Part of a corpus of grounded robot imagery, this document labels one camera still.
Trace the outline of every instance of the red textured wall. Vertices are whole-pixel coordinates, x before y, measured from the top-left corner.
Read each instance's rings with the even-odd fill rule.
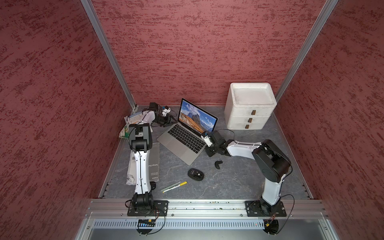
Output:
[[[73,239],[129,104],[79,0],[0,3],[0,239]]]
[[[225,104],[232,82],[277,91],[325,0],[92,2],[137,103]]]
[[[341,239],[384,239],[384,2],[339,0],[278,103]]]

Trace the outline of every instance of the paper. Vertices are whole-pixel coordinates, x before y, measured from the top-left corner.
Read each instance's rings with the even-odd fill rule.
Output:
[[[149,152],[149,181],[158,182],[160,180],[160,143],[156,142],[152,144],[151,151]],[[127,185],[136,185],[136,160],[131,151],[129,156],[129,165],[127,171]]]
[[[119,133],[119,138],[126,138],[126,139],[129,139],[129,125],[130,124],[135,124],[135,123],[138,123],[139,121],[141,121],[143,117],[143,114],[140,112],[140,113],[135,113],[135,114],[132,114],[130,115],[129,117],[128,116],[125,116],[124,117],[124,121],[125,121],[125,126],[122,128],[122,130],[120,131]]]

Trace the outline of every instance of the manual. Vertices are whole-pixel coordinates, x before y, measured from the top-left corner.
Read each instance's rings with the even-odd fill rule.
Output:
[[[129,165],[127,171],[127,185],[136,185],[136,161],[133,151],[129,157]],[[158,182],[160,180],[160,143],[155,142],[149,152],[149,181]]]

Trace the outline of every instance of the black computer mouse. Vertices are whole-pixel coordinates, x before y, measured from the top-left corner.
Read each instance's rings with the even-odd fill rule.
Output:
[[[188,171],[188,177],[192,178],[195,181],[201,181],[204,178],[204,173],[200,170],[195,169],[195,168],[191,168]]]

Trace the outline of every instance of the yellow marker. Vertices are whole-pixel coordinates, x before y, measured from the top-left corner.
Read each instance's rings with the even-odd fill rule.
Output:
[[[179,185],[176,185],[176,186],[174,186],[174,187],[171,187],[170,189],[164,190],[163,193],[168,192],[169,190],[175,189],[175,188],[177,188],[177,187],[186,185],[186,184],[187,184],[187,182],[182,182],[182,183],[180,183]]]

